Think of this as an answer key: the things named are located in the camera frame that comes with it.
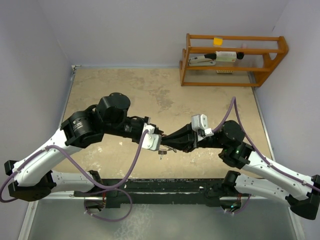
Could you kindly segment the silver keys bunch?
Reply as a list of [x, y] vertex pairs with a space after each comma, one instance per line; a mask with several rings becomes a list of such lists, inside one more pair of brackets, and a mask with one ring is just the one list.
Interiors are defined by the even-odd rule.
[[165, 155], [167, 155], [167, 153], [168, 153], [168, 151], [167, 151], [166, 149], [159, 149], [159, 150], [158, 150], [158, 154], [159, 154], [160, 160], [162, 160], [163, 157], [164, 157]]

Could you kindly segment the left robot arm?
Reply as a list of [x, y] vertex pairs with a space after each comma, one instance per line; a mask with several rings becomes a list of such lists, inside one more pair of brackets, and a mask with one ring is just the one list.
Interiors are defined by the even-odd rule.
[[138, 144], [132, 166], [141, 149], [157, 151], [163, 131], [150, 123], [149, 117], [128, 116], [130, 99], [114, 92], [85, 110], [74, 112], [41, 147], [28, 157], [8, 160], [4, 164], [11, 201], [33, 202], [56, 192], [76, 191], [98, 196], [111, 186], [103, 186], [96, 171], [83, 170], [71, 156], [92, 144], [102, 141], [104, 135], [129, 138]]

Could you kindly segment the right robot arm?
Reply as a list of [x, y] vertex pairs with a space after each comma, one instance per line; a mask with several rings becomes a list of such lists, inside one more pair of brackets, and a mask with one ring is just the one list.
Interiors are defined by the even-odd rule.
[[228, 171], [221, 184], [226, 195], [248, 194], [272, 199], [288, 205], [293, 213], [304, 219], [315, 220], [320, 206], [319, 175], [303, 175], [259, 155], [244, 138], [241, 126], [228, 120], [213, 134], [189, 123], [164, 136], [161, 144], [184, 153], [197, 148], [221, 149], [218, 156], [226, 165], [258, 176], [253, 178]]

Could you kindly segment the large silver keyring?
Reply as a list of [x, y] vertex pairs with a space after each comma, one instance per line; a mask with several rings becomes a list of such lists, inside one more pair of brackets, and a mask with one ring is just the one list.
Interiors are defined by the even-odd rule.
[[168, 147], [165, 151], [166, 152], [173, 151], [174, 153], [177, 152], [177, 150], [175, 148], [172, 148], [172, 147]]

